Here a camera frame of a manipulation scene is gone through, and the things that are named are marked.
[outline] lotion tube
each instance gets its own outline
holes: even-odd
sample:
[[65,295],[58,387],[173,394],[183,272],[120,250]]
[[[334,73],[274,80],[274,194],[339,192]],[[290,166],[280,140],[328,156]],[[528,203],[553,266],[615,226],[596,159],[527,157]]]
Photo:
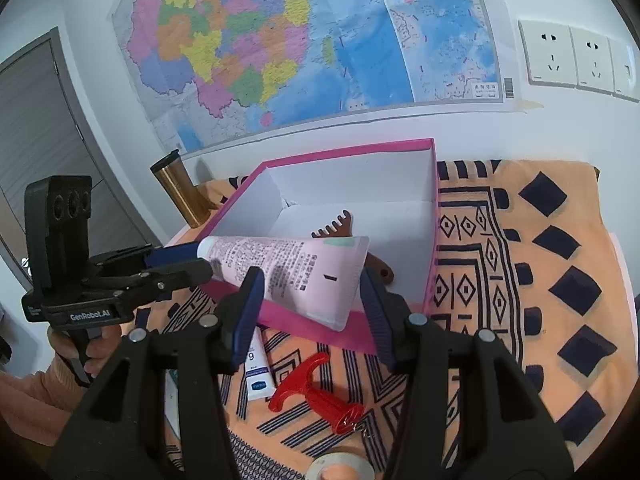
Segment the lotion tube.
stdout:
[[262,333],[258,327],[254,329],[254,336],[251,338],[249,352],[244,361],[244,374],[247,400],[264,399],[275,393],[276,387],[264,352]]
[[347,324],[367,257],[367,237],[204,238],[198,257],[214,278],[240,286],[251,266],[264,272],[264,299],[340,332]]

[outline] gray door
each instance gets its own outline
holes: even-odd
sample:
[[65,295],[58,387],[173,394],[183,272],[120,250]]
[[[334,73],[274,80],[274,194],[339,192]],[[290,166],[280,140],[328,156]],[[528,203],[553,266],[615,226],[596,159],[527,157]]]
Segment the gray door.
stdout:
[[82,141],[45,41],[0,72],[0,237],[19,265],[27,257],[24,190],[54,174],[87,174],[93,180],[91,254],[145,243]]

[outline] open box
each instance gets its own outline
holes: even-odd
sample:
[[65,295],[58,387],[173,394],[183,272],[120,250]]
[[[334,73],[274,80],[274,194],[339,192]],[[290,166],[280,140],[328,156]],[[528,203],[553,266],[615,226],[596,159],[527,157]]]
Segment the open box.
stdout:
[[[369,252],[395,273],[388,290],[401,294],[414,312],[423,312],[433,293],[437,205],[433,139],[353,146],[262,163],[199,239],[210,234],[309,238],[346,209],[353,216],[353,235],[368,236]],[[212,280],[203,290],[218,301],[236,288]],[[267,300],[258,322],[376,353],[359,295],[341,332]]]

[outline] barcode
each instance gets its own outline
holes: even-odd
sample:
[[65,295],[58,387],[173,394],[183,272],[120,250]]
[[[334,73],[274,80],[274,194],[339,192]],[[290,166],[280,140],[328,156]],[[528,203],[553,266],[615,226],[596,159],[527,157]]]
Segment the barcode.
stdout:
[[515,97],[513,94],[513,79],[510,77],[504,78],[504,96],[507,99],[513,99]]

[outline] human hand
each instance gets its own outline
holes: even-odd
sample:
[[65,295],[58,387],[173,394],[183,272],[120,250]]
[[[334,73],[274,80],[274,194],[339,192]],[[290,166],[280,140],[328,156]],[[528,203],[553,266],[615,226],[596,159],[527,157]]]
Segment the human hand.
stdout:
[[[61,357],[78,359],[78,350],[69,336],[56,332],[49,326],[47,337],[51,347]],[[84,364],[84,371],[95,378],[120,344],[121,337],[120,325],[103,326],[102,336],[89,341],[86,347],[86,355],[89,360]]]

